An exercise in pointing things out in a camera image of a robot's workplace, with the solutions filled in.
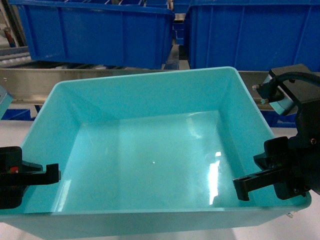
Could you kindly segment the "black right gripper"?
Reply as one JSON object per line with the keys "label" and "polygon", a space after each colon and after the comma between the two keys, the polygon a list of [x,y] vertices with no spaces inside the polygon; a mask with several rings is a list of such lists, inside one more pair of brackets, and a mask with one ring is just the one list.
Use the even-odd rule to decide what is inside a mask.
{"label": "black right gripper", "polygon": [[272,185],[286,200],[320,192],[320,102],[303,103],[296,114],[297,135],[264,142],[264,153],[254,156],[262,171],[233,179],[237,198],[249,201],[249,192]]}

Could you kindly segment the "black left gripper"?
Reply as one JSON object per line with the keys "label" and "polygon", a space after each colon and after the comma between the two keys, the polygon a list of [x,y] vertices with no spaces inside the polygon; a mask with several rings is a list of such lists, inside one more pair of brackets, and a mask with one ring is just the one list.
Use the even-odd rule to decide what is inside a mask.
{"label": "black left gripper", "polygon": [[23,160],[19,146],[0,148],[0,208],[14,209],[22,204],[28,186],[52,185],[61,180],[59,164],[40,164]]}

